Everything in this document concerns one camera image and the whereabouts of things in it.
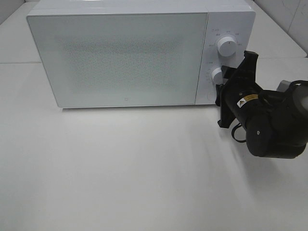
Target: white knob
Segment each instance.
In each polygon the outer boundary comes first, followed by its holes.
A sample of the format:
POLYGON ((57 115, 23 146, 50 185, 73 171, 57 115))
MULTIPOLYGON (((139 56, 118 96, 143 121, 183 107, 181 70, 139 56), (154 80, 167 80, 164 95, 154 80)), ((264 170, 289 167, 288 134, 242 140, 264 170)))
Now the white knob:
POLYGON ((213 80, 213 83, 217 85, 223 84, 221 68, 218 67, 212 72, 212 80, 213 80))
POLYGON ((231 56, 236 52, 236 41, 231 36, 223 37, 218 41, 217 49, 222 56, 231 56))

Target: white table surface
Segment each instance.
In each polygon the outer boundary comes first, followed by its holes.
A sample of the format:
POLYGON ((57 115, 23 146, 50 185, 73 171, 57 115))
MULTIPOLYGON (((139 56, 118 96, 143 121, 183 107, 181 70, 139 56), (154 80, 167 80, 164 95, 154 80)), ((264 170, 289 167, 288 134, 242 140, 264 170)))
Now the white table surface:
MULTIPOLYGON (((302 58, 306 53, 254 2, 247 2, 257 16, 248 50, 260 58, 302 58)), ((36 2, 26 2, 0 25, 0 63, 40 62, 26 15, 36 2)))
MULTIPOLYGON (((307 73, 257 67, 272 89, 307 73)), ((2 231, 307 230, 308 149, 253 157, 218 107, 62 111, 42 64, 0 64, 0 106, 2 231)))

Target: white microwave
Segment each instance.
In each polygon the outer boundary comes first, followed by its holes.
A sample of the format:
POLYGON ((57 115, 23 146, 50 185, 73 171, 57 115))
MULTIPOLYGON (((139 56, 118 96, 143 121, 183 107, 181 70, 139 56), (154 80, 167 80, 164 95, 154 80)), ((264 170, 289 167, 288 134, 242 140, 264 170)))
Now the white microwave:
POLYGON ((213 104, 244 58, 244 0, 40 0, 27 16, 59 107, 213 104))

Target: warning label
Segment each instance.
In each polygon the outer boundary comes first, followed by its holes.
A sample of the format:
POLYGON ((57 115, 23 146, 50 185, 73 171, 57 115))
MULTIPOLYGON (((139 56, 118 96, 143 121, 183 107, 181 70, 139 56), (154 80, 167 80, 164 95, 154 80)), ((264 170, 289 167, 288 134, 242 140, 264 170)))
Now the warning label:
POLYGON ((258 95, 247 95, 243 98, 241 98, 238 102, 237 105, 239 108, 243 107, 243 105, 251 100, 256 100, 258 98, 258 95))

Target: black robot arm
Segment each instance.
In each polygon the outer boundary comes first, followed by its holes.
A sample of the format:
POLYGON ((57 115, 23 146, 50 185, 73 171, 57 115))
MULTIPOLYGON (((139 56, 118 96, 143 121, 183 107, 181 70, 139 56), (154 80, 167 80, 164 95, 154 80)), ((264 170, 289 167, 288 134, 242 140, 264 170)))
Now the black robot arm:
POLYGON ((227 81, 216 85, 218 124, 229 128, 237 118, 255 156, 295 158, 308 142, 308 81, 283 81, 277 91, 263 90, 256 83, 257 58, 245 51, 238 68, 222 67, 227 81))

